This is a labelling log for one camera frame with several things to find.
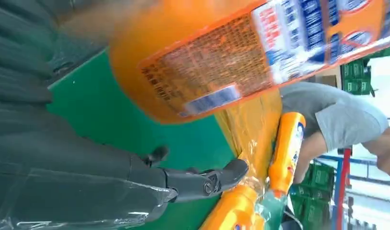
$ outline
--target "plastic film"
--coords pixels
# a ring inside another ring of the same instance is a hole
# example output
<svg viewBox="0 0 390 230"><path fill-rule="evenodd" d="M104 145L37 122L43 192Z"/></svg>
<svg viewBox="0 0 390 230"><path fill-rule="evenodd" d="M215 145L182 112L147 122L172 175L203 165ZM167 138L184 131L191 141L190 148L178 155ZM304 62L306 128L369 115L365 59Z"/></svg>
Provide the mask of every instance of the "plastic film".
<svg viewBox="0 0 390 230"><path fill-rule="evenodd" d="M150 213L142 210L140 202L131 201L130 196L138 197L134 193L152 199L150 202L157 208L165 208L165 203L177 195L173 189L116 178L41 169L9 172L2 166L0 230L117 229L142 225Z"/></svg>
<svg viewBox="0 0 390 230"><path fill-rule="evenodd" d="M248 163L248 173L240 184L254 188L260 195L264 192L281 111L279 91L272 90L215 114L235 155Z"/></svg>

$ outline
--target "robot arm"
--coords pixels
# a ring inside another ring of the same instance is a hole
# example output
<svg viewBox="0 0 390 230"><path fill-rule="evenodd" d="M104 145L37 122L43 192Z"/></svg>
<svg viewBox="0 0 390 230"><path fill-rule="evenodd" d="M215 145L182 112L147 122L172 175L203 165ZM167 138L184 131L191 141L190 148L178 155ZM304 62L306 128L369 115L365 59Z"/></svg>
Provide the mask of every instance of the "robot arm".
<svg viewBox="0 0 390 230"><path fill-rule="evenodd" d="M50 114L42 82L56 30L41 2L0 0L0 228L134 225L239 182L244 161L201 173L150 167L154 155L96 144Z"/></svg>

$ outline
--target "orange detergent bottle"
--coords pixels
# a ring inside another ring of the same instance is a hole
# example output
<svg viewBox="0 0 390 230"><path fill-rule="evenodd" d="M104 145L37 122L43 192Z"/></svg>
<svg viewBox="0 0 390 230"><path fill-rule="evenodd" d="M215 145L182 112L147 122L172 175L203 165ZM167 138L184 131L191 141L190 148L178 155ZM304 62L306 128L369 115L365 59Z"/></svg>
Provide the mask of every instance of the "orange detergent bottle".
<svg viewBox="0 0 390 230"><path fill-rule="evenodd" d="M158 0L116 29L122 90L181 123L390 46L387 0Z"/></svg>
<svg viewBox="0 0 390 230"><path fill-rule="evenodd" d="M281 225L287 195L294 180L294 172L304 135L305 118L300 113L281 116L274 159L268 169L270 188L264 194L262 207L269 216L264 216L264 229L277 230Z"/></svg>
<svg viewBox="0 0 390 230"><path fill-rule="evenodd" d="M201 230L263 230L264 219L255 212L257 192L247 185L237 185L224 192Z"/></svg>
<svg viewBox="0 0 390 230"><path fill-rule="evenodd" d="M305 125L305 118L300 113L290 112L281 116L274 159L268 169L270 189L278 195L287 194L293 183Z"/></svg>

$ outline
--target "bottle label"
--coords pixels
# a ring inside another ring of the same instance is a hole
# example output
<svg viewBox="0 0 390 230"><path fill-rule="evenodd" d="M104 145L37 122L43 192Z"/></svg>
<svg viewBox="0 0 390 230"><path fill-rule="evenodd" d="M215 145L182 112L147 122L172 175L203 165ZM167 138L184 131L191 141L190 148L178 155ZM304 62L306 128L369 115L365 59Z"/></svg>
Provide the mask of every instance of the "bottle label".
<svg viewBox="0 0 390 230"><path fill-rule="evenodd" d="M302 140L304 139L305 127L302 123L298 122L294 128L294 133L291 140L291 148L289 150L289 157L292 159L292 167L295 170L296 163L298 162L299 152L301 150Z"/></svg>

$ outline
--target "green surface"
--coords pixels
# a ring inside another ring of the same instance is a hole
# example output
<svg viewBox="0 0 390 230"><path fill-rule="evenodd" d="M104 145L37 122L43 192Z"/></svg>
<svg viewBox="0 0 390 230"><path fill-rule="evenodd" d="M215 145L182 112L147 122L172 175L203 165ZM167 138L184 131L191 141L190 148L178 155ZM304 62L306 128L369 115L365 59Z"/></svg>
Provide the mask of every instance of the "green surface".
<svg viewBox="0 0 390 230"><path fill-rule="evenodd" d="M213 116L179 126L150 120L120 91L106 53L55 83L51 90L54 103L49 109L66 118L84 137L140 155L168 145L171 153L162 167L206 170L224 167L234 158ZM198 229L216 201L170 204L159 220L136 229Z"/></svg>

